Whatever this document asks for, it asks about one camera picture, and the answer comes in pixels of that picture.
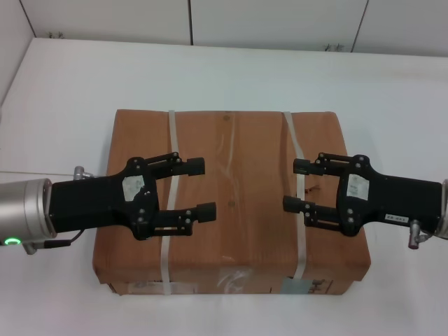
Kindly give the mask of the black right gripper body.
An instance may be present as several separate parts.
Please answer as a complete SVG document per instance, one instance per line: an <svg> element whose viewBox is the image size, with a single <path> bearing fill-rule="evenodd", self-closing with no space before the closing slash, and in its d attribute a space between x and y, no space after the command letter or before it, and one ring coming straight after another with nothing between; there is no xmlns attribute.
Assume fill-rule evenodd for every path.
<svg viewBox="0 0 448 336"><path fill-rule="evenodd" d="M344 159L337 190L343 235L357 235L371 222L409 227L419 221L423 232L436 231L442 217L441 183L380 174L364 155Z"/></svg>

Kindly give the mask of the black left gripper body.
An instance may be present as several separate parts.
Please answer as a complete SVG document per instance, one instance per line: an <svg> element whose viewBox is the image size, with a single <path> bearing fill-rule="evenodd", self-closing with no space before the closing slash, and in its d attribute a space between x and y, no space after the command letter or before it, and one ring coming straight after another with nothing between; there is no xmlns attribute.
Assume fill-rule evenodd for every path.
<svg viewBox="0 0 448 336"><path fill-rule="evenodd" d="M145 240L158 211L155 177L145 159L133 157L115 175L53 184L48 215L56 233L121 225Z"/></svg>

